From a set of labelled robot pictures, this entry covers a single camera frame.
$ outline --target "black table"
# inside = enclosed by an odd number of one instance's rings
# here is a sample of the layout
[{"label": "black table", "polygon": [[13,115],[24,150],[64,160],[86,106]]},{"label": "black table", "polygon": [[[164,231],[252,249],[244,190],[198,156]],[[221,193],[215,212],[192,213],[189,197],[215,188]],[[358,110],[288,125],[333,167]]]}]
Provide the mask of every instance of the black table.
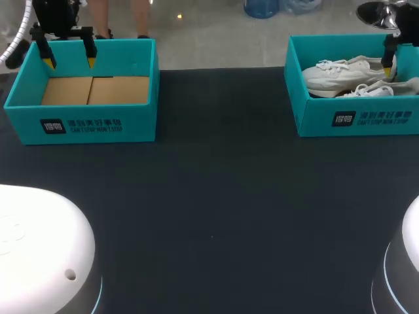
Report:
[{"label": "black table", "polygon": [[300,139],[282,68],[162,71],[157,132],[24,147],[0,112],[0,183],[82,209],[107,313],[369,312],[419,137]]}]

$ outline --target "open box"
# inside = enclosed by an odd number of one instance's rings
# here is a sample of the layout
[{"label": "open box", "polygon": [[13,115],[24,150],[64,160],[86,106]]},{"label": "open box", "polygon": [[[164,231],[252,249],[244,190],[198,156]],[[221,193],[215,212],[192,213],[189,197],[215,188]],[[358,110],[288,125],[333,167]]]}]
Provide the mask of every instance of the open box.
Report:
[{"label": "open box", "polygon": [[[301,137],[419,134],[419,96],[312,98],[302,70],[320,60],[381,58],[386,34],[289,38],[285,81]],[[419,77],[419,49],[399,46],[397,80]]]},{"label": "open box", "polygon": [[154,141],[159,69],[152,39],[49,42],[51,69],[32,44],[5,103],[25,145]]}]

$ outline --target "gray floor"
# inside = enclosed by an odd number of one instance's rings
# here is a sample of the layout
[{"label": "gray floor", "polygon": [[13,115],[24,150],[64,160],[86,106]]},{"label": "gray floor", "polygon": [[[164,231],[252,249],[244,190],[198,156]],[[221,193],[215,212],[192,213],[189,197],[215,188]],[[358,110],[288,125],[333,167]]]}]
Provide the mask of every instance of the gray floor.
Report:
[{"label": "gray floor", "polygon": [[[280,66],[290,35],[380,31],[357,19],[354,10],[362,0],[323,0],[318,12],[304,16],[281,12],[267,20],[247,16],[243,2],[154,0],[151,35],[158,43],[160,68]],[[116,37],[136,36],[129,0],[111,0],[109,23]],[[81,24],[92,24],[87,8],[81,10]]]}]

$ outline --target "teal box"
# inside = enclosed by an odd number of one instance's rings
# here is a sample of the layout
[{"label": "teal box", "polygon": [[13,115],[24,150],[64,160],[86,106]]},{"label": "teal box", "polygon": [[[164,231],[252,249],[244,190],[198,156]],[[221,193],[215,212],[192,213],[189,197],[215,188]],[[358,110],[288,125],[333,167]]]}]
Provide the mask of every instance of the teal box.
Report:
[{"label": "teal box", "polygon": [[[301,137],[419,134],[419,96],[312,98],[302,70],[320,60],[381,58],[386,34],[291,36],[285,81]],[[419,49],[399,46],[398,81],[419,77]]]},{"label": "teal box", "polygon": [[[5,103],[25,145],[154,141],[160,72],[153,39],[95,41],[98,55],[89,68],[82,41],[52,41],[55,71],[33,43]],[[147,103],[41,105],[52,77],[149,77]]]}]

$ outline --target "white sneaker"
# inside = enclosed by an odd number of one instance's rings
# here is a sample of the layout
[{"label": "white sneaker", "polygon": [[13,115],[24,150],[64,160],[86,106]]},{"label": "white sneaker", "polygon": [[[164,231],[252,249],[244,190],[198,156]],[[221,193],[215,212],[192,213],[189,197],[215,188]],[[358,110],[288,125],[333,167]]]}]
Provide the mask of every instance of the white sneaker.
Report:
[{"label": "white sneaker", "polygon": [[371,86],[359,85],[354,92],[341,97],[385,97],[385,96],[414,96],[419,94],[419,77],[407,82],[389,83],[379,80]]},{"label": "white sneaker", "polygon": [[336,97],[345,90],[354,90],[360,84],[371,85],[379,80],[392,80],[396,74],[395,58],[388,78],[380,58],[358,56],[349,61],[320,61],[302,72],[308,91],[320,97]]}]

